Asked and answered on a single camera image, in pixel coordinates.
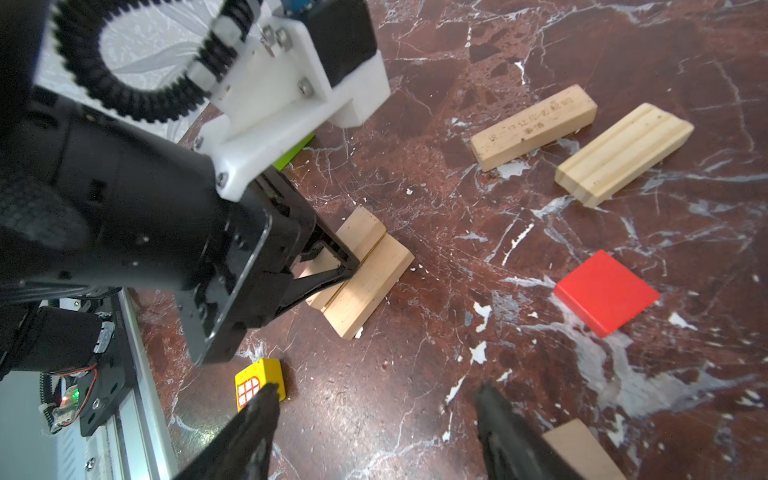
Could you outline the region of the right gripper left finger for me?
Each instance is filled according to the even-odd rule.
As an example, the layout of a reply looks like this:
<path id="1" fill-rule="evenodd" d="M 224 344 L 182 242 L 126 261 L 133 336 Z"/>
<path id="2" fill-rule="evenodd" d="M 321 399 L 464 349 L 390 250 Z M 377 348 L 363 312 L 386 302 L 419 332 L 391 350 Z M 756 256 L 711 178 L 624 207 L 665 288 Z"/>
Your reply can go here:
<path id="1" fill-rule="evenodd" d="M 266 384 L 175 479 L 267 479 L 279 403 Z"/>

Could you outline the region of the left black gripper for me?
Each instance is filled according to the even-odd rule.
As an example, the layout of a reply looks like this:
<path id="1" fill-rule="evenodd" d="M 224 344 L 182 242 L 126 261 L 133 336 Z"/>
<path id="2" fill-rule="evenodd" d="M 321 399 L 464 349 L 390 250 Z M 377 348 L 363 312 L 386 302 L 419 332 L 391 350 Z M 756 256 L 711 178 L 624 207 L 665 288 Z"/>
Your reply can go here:
<path id="1" fill-rule="evenodd" d="M 226 362 L 248 330 L 300 300 L 327 308 L 357 267 L 360 219 L 330 239 L 275 169 L 224 200 L 202 156 L 34 89 L 1 113 L 2 357 L 87 363 L 94 321 L 60 320 L 41 303 L 128 287 L 173 292 L 191 359 Z"/>

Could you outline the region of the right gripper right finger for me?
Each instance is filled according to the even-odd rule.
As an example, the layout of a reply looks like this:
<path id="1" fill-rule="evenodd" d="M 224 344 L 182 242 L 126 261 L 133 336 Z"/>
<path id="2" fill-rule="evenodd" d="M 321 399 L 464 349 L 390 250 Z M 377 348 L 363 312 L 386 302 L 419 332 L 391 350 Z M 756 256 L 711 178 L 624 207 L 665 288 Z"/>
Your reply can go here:
<path id="1" fill-rule="evenodd" d="M 492 385 L 479 387 L 475 410 L 489 479 L 583 479 Z"/>

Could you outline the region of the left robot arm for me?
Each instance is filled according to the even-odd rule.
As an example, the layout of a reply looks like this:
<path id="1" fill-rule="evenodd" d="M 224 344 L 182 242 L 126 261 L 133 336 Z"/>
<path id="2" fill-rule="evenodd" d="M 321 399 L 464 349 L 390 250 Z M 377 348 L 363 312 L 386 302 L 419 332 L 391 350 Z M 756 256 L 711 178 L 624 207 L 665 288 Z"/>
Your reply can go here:
<path id="1" fill-rule="evenodd" d="M 191 359 L 229 361 L 246 332 L 350 279 L 360 261 L 275 168 L 243 196 L 209 156 L 143 133 L 211 95 L 187 77 L 134 88 L 100 40 L 139 1 L 6 1 L 1 27 L 1 368 L 69 373 L 95 357 L 93 316 L 45 300 L 172 290 Z"/>

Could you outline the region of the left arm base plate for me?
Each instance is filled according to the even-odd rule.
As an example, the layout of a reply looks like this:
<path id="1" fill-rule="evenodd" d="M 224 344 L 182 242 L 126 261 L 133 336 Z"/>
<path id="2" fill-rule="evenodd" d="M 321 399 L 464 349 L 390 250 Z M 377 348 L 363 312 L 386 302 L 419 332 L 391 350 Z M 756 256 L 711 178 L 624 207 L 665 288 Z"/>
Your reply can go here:
<path id="1" fill-rule="evenodd" d="M 39 376 L 39 410 L 45 433 L 55 435 L 74 427 L 83 437 L 92 436 L 118 412 L 122 401 L 137 385 L 127 320 L 121 307 L 119 297 L 112 295 L 95 308 L 95 314 L 114 328 L 108 345 L 85 366 L 70 375 Z"/>

